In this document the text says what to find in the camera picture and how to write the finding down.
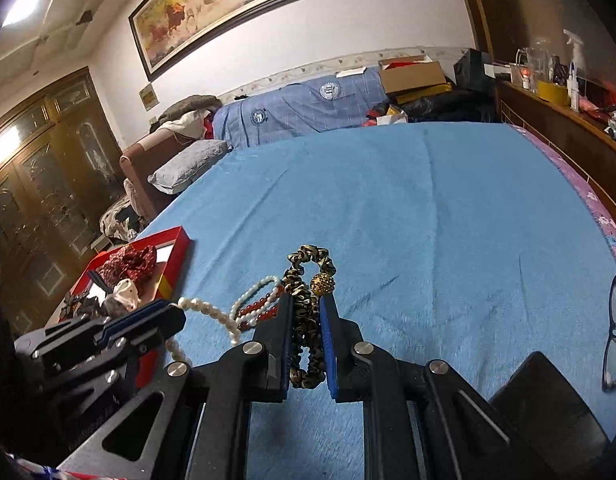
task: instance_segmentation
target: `blue blanket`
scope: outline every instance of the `blue blanket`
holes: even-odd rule
[[[614,436],[601,364],[616,263],[574,189],[509,126],[395,124],[237,150],[143,236],[176,225],[194,240],[184,296],[227,311],[301,244],[326,247],[339,312],[364,339],[443,358],[486,399],[540,350]],[[200,314],[178,339],[195,364],[229,349]],[[363,478],[361,411],[325,384],[255,405],[248,477]]]
[[[238,149],[361,126],[387,99],[378,70],[318,77],[226,105],[214,117],[214,138]]]

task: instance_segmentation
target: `light fixture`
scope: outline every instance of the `light fixture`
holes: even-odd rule
[[[10,8],[6,20],[3,22],[3,27],[11,23],[17,23],[30,16],[37,7],[39,0],[17,0]]]
[[[19,130],[13,126],[0,135],[0,162],[6,160],[19,147]]]

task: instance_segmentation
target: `pearl necklace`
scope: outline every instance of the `pearl necklace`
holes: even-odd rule
[[[260,308],[253,310],[252,312],[248,312],[244,316],[239,316],[239,310],[243,306],[243,304],[252,296],[254,296],[259,290],[265,287],[268,283],[273,284],[273,290],[270,295],[265,300],[265,303]],[[252,285],[246,292],[244,292],[237,301],[232,304],[230,309],[230,313],[226,314],[217,307],[214,307],[211,303],[207,301],[201,301],[198,298],[193,298],[189,300],[188,298],[179,298],[179,302],[177,306],[184,311],[193,310],[195,312],[201,312],[206,316],[210,316],[213,319],[216,319],[220,324],[222,324],[229,333],[230,336],[230,345],[236,346],[239,344],[239,339],[241,338],[241,330],[239,330],[239,325],[243,322],[248,323],[248,325],[254,327],[257,325],[257,318],[265,314],[268,310],[270,310],[277,300],[277,293],[279,290],[279,286],[281,285],[281,280],[276,276],[266,276],[262,280],[259,280],[257,283]],[[165,343],[166,350],[172,354],[172,358],[175,361],[185,361],[189,366],[192,367],[192,360],[189,359],[183,349],[179,346],[178,341],[175,338],[168,339]]]

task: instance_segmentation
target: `framed painting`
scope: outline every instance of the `framed painting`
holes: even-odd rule
[[[150,81],[195,48],[291,0],[144,0],[130,16]]]

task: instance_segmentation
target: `small framed picture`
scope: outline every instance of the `small framed picture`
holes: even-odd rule
[[[139,97],[142,99],[142,103],[144,103],[146,111],[159,104],[157,94],[155,94],[154,88],[152,88],[152,83],[148,83],[144,88],[142,88],[139,92]]]

